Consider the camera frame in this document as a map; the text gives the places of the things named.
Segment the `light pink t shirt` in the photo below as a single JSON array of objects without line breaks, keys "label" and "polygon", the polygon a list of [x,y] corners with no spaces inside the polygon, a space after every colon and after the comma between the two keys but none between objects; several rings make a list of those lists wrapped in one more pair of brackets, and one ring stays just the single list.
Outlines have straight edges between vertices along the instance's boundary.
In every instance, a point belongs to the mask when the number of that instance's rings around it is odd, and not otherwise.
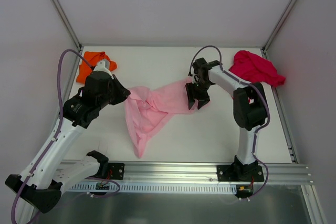
[{"label": "light pink t shirt", "polygon": [[125,121],[134,146],[136,157],[141,158],[148,141],[158,134],[169,120],[180,114],[192,114],[188,108],[185,85],[191,82],[187,77],[158,89],[137,86],[124,101]]}]

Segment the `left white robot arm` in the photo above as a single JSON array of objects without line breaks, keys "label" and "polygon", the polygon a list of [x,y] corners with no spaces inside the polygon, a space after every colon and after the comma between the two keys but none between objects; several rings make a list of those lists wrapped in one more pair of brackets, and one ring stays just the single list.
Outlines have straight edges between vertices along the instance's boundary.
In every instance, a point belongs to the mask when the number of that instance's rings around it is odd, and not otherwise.
[{"label": "left white robot arm", "polygon": [[109,159],[98,151],[87,153],[84,159],[61,172],[57,168],[100,111],[107,105],[124,102],[129,95],[130,91],[109,70],[109,63],[99,61],[85,85],[64,103],[57,125],[33,161],[20,174],[10,174],[5,184],[45,214],[73,185],[88,177],[106,179],[110,175]]}]

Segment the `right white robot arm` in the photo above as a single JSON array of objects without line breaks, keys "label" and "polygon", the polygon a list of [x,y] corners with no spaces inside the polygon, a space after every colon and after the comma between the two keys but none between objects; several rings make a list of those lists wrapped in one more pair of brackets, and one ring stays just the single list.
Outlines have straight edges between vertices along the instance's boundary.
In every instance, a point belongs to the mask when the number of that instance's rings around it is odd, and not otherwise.
[{"label": "right white robot arm", "polygon": [[190,66],[193,80],[185,85],[188,107],[201,109],[210,102],[208,89],[217,85],[233,98],[233,116],[239,126],[239,146],[229,166],[217,167],[220,182],[264,182],[261,161],[256,157],[258,132],[268,125],[269,107],[263,85],[249,83],[221,69],[220,61],[196,59]]}]

